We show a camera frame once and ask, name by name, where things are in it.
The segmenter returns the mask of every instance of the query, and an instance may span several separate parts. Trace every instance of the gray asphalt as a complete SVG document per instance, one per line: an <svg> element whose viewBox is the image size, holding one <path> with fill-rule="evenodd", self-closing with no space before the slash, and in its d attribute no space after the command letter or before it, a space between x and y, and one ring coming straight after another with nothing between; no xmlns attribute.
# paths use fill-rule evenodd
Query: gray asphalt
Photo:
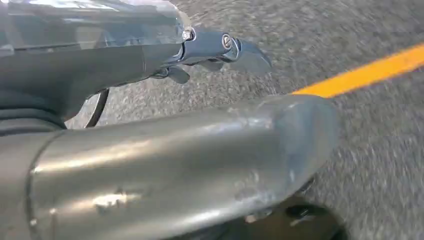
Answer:
<svg viewBox="0 0 424 240"><path fill-rule="evenodd" d="M283 95L424 42L424 0L173 0L196 23L258 43L273 73L193 67L185 85L148 79L111 92L99 125ZM424 68L332 99L340 147L307 196L352 239L424 239ZM80 128L94 101L67 124Z"/></svg>

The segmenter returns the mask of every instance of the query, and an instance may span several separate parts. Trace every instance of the bolt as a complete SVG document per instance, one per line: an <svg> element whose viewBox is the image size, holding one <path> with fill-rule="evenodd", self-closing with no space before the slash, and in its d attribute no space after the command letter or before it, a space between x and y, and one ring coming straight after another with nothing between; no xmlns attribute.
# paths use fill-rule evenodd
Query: bolt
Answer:
<svg viewBox="0 0 424 240"><path fill-rule="evenodd" d="M230 35L224 34L222 35L222 45L225 49L231 49L231 46L233 45L233 40L231 39Z"/></svg>
<svg viewBox="0 0 424 240"><path fill-rule="evenodd" d="M182 32L182 39L184 41L191 40L192 38L193 38L192 31L185 30L185 31Z"/></svg>

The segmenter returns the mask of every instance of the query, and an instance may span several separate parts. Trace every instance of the motorcycle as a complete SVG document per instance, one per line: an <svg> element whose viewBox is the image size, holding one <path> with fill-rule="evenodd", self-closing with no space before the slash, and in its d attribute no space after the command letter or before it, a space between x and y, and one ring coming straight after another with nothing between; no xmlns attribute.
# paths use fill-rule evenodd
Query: motorcycle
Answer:
<svg viewBox="0 0 424 240"><path fill-rule="evenodd" d="M181 65L224 64L272 66L255 44L193 26L164 0L1 0L1 239L340 236L328 210L297 194L337 143L323 98L271 96L94 127L111 87L184 84ZM66 129L98 93L87 129ZM313 219L326 227L296 230Z"/></svg>

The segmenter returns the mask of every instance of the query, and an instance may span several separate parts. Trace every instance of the exhaust pipe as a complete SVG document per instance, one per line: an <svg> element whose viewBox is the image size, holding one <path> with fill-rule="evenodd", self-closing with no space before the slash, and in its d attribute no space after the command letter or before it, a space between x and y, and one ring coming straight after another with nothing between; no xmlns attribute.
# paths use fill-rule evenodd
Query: exhaust pipe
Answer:
<svg viewBox="0 0 424 240"><path fill-rule="evenodd" d="M337 130L327 100L287 95L62 131L30 167L21 219L40 240L183 235L282 202L329 158Z"/></svg>

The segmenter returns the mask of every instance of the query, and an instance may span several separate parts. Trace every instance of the road marking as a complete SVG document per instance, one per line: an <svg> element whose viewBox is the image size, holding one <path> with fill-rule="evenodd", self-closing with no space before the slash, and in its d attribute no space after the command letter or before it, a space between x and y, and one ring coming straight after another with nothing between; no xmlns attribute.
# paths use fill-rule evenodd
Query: road marking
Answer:
<svg viewBox="0 0 424 240"><path fill-rule="evenodd" d="M291 94L311 94L331 98L413 71L421 66L424 66L424 43L304 87Z"/></svg>

